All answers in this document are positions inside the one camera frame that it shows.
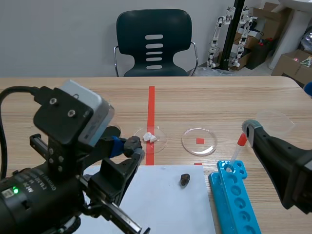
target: black chair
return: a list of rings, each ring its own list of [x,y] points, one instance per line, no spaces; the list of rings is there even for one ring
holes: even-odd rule
[[[125,77],[187,76],[173,62],[175,53],[196,44],[191,42],[192,21],[189,14],[178,9],[136,10],[122,13],[117,19],[118,46],[114,47],[115,70],[119,77],[116,49],[135,59]]]

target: red square paper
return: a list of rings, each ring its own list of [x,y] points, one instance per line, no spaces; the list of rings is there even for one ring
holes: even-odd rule
[[[196,144],[198,144],[198,145],[205,144],[205,139],[203,139],[203,138],[196,138]]]

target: red tape line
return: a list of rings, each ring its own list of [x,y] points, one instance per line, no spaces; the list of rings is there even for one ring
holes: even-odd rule
[[[155,86],[150,86],[148,92],[148,113],[147,113],[147,131],[155,134]],[[154,165],[154,143],[146,143],[146,162],[145,165]]]

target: wooden table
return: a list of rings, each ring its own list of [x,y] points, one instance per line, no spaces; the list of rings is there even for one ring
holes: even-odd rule
[[[67,78],[0,78],[0,90],[14,85],[59,87]],[[116,110],[113,124],[129,137],[146,127],[149,86],[155,86],[155,125],[166,133],[166,147],[155,154],[155,164],[204,166],[217,234],[221,233],[208,175],[216,163],[229,159],[241,133],[242,122],[255,118],[263,109],[285,113],[293,122],[312,121],[312,101],[290,78],[285,77],[183,77],[183,78],[74,78],[101,94]],[[29,136],[38,133],[32,118],[39,105],[29,94],[10,95],[2,105],[8,144],[8,173],[43,163],[29,146]],[[181,144],[182,134],[191,127],[212,130],[218,138],[210,156],[194,156]],[[262,165],[247,149],[239,159],[248,172],[245,186],[263,234],[310,234],[312,216],[296,207],[285,210]]]

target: blue clamp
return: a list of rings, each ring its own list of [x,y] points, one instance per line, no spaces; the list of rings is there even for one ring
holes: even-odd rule
[[[113,149],[111,152],[111,156],[109,158],[119,156],[123,154],[124,152],[124,149],[123,149],[124,143],[117,136],[112,136],[112,138],[114,140],[114,145],[113,145]]]
[[[219,161],[218,171],[209,175],[215,206],[223,234],[261,234],[243,179],[247,172],[242,161]]]

